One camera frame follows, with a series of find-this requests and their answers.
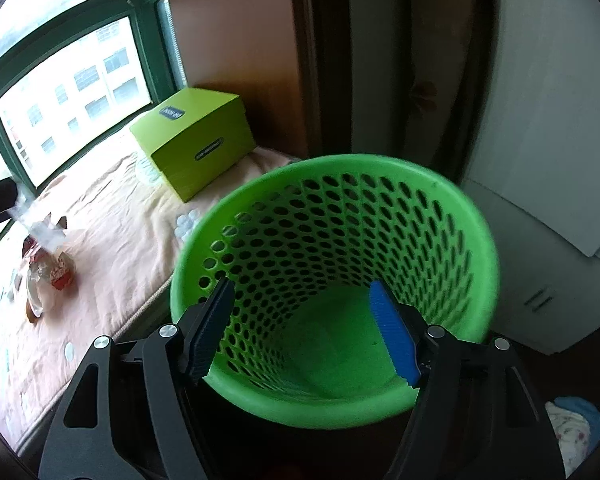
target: black metal bracket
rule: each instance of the black metal bracket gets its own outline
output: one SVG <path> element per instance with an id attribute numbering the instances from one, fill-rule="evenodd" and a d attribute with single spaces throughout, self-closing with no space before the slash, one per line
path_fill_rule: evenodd
<path id="1" fill-rule="evenodd" d="M 513 346 L 456 339 L 438 325 L 418 345 L 420 393 L 385 480 L 563 480 L 558 441 Z M 452 472 L 440 466 L 464 381 L 477 385 L 471 418 L 479 436 L 471 455 Z"/>
<path id="2" fill-rule="evenodd" d="M 205 443 L 187 415 L 184 390 L 208 373 L 233 304 L 234 284 L 223 278 L 209 300 L 146 339 L 96 338 L 59 403 L 40 479 L 207 480 Z M 127 383 L 140 383 L 139 402 L 138 388 Z M 149 421 L 141 438 L 125 427 L 138 419 Z M 151 450 L 133 449 L 146 441 L 156 448 L 153 467 L 144 460 Z"/>

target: white cabinet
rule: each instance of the white cabinet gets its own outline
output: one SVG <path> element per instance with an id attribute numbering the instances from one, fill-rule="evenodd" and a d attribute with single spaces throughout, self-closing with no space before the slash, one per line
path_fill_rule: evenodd
<path id="1" fill-rule="evenodd" d="M 463 188 L 502 263 L 493 328 L 551 353 L 600 326 L 600 2 L 498 1 Z"/>

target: mattress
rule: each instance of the mattress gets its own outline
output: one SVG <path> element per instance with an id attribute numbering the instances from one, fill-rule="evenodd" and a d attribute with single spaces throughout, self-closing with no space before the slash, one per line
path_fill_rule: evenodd
<path id="1" fill-rule="evenodd" d="M 147 319 L 168 316 L 164 298 L 184 243 L 177 219 L 199 221 L 241 184 L 288 162 L 256 148 L 182 203 L 124 128 L 49 184 L 32 211 L 53 221 L 67 216 L 76 282 L 35 324 L 27 320 L 24 280 L 13 285 L 26 272 L 26 232 L 15 224 L 0 242 L 0 431 L 16 452 L 48 422 L 95 337 L 129 339 Z"/>

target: basket rim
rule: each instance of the basket rim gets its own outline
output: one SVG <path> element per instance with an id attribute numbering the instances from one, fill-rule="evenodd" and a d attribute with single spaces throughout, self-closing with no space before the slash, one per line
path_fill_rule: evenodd
<path id="1" fill-rule="evenodd" d="M 472 312 L 476 314 L 475 319 L 456 331 L 456 336 L 474 342 L 482 341 L 488 331 L 491 316 L 496 306 L 500 275 L 496 247 L 485 219 L 471 199 L 445 177 L 412 162 L 384 155 L 349 153 L 320 156 L 293 162 L 243 184 L 219 200 L 195 227 L 178 257 L 170 291 L 170 311 L 173 321 L 177 322 L 186 310 L 186 307 L 183 307 L 186 304 L 184 281 L 186 279 L 187 261 L 194 249 L 195 240 L 200 232 L 207 229 L 209 224 L 215 222 L 216 212 L 224 210 L 229 205 L 233 205 L 234 202 L 244 202 L 245 197 L 248 197 L 248 202 L 253 202 L 254 194 L 252 191 L 260 187 L 266 187 L 270 181 L 277 180 L 281 174 L 298 173 L 298 176 L 295 177 L 297 180 L 303 178 L 302 173 L 305 171 L 314 167 L 323 169 L 325 165 L 335 161 L 339 164 L 351 161 L 356 165 L 377 164 L 378 162 L 385 165 L 390 164 L 395 166 L 397 170 L 408 170 L 435 182 L 436 186 L 443 187 L 446 192 L 454 197 L 457 206 L 462 209 L 464 215 L 475 223 L 475 229 L 480 232 L 478 243 L 471 248 L 472 253 L 475 256 L 479 254 L 485 268 L 492 269 L 491 275 L 488 276 L 489 279 L 474 281 L 474 286 L 477 287 L 475 294 L 478 297 L 478 301 L 472 304 Z M 387 384 L 384 390 L 378 390 L 377 393 L 366 394 L 361 397 L 312 400 L 289 397 L 284 399 L 277 392 L 260 390 L 235 380 L 229 370 L 224 370 L 215 363 L 212 364 L 205 381 L 226 400 L 253 415 L 280 424 L 308 429 L 351 428 L 377 422 L 412 407 L 417 394 L 417 390 L 414 390 L 404 380 L 396 376 L 393 381 Z"/>

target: box label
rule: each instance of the box label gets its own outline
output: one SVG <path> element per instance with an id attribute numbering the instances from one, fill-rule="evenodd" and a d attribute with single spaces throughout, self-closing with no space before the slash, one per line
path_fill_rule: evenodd
<path id="1" fill-rule="evenodd" d="M 179 108 L 173 106 L 165 106 L 162 110 L 160 110 L 159 113 L 167 119 L 175 121 L 184 115 L 184 110 L 180 110 Z"/>
<path id="2" fill-rule="evenodd" d="M 196 160 L 202 160 L 209 153 L 211 153 L 214 149 L 219 148 L 223 142 L 224 142 L 224 137 L 218 137 L 210 145 L 205 146 L 199 152 L 196 153 Z"/>

